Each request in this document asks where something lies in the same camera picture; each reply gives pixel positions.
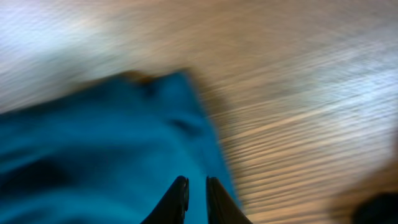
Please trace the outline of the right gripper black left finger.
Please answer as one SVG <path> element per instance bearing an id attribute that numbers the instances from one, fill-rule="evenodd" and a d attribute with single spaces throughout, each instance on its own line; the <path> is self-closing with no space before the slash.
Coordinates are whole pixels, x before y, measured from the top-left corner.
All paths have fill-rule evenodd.
<path id="1" fill-rule="evenodd" d="M 189 204 L 189 179 L 178 176 L 141 224 L 184 224 Z"/>

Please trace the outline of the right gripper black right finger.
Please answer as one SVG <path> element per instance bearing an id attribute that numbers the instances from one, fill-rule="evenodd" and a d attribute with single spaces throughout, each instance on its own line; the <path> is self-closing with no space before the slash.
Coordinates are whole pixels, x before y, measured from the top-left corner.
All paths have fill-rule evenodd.
<path id="1" fill-rule="evenodd" d="M 206 178 L 209 224 L 252 224 L 216 177 Z"/>

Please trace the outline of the blue polo shirt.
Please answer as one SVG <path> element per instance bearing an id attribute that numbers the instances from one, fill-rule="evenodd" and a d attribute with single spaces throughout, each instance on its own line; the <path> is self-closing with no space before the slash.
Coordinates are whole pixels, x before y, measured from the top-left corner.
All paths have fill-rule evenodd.
<path id="1" fill-rule="evenodd" d="M 207 221 L 208 176 L 236 194 L 185 72 L 116 77 L 1 115 L 2 223 L 140 223 L 180 175 L 187 223 Z"/>

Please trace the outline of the black garment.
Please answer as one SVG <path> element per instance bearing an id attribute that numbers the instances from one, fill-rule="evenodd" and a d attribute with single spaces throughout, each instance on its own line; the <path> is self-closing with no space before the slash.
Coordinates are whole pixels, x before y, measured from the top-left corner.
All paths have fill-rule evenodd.
<path id="1" fill-rule="evenodd" d="M 397 224 L 397 193 L 378 194 L 361 203 L 351 217 L 352 224 Z"/>

